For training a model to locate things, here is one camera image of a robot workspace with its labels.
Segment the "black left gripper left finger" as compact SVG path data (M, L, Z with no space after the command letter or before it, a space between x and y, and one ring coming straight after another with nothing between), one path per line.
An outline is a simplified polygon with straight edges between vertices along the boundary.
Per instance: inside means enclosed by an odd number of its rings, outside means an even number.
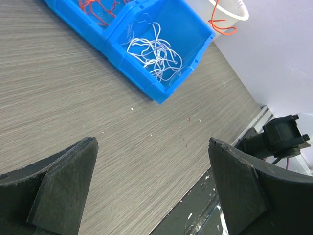
M98 154L95 137L0 176L2 235L76 235Z

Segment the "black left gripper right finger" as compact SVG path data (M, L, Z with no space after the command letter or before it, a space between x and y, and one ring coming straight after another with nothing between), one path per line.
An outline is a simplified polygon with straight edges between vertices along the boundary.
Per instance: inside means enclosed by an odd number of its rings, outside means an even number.
M311 235L313 178L210 138L210 164L231 235Z

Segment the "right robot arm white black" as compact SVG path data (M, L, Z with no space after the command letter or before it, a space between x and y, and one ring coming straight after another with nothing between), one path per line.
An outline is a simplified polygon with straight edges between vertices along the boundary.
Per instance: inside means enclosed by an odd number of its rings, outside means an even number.
M263 127L258 134L250 128L235 148L258 159L273 156L278 159L300 154L302 148L312 145L313 136L300 130L300 115L277 117Z

